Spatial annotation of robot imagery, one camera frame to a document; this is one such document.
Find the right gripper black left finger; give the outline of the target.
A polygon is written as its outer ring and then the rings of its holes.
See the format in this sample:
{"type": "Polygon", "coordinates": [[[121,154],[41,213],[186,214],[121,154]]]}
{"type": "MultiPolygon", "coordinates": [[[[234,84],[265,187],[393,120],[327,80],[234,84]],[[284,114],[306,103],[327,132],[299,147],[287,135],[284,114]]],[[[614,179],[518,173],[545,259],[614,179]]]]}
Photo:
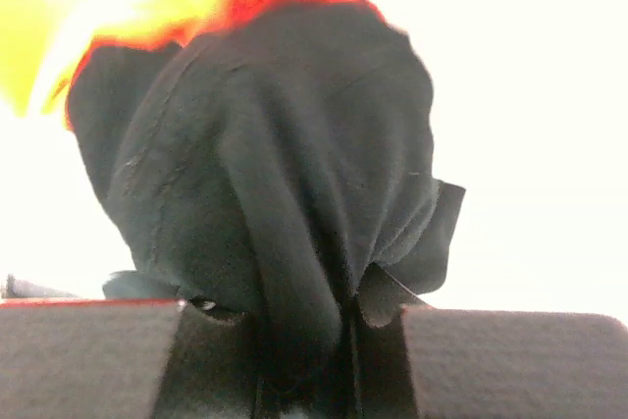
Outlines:
{"type": "Polygon", "coordinates": [[[253,326],[182,301],[1,306],[4,418],[253,418],[253,326]]]}

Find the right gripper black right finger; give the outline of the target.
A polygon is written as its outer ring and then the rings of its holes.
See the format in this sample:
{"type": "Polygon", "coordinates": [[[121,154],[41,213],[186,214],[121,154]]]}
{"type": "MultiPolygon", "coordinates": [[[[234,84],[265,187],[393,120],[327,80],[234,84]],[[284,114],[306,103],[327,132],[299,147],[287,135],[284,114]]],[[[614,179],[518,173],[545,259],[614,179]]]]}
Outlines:
{"type": "Polygon", "coordinates": [[[361,418],[627,417],[627,330],[612,317],[437,309],[374,266],[352,333],[361,418]]]}

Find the black t shirt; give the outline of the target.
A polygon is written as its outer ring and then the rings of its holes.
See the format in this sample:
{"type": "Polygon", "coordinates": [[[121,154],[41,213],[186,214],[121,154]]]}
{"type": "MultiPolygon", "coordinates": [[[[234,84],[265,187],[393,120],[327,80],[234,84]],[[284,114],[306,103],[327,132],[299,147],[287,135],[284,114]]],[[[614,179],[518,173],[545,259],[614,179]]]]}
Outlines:
{"type": "Polygon", "coordinates": [[[371,265],[439,288],[464,191],[432,174],[433,88],[364,2],[287,2],[155,51],[101,46],[68,112],[136,269],[260,322],[289,390],[371,265]]]}

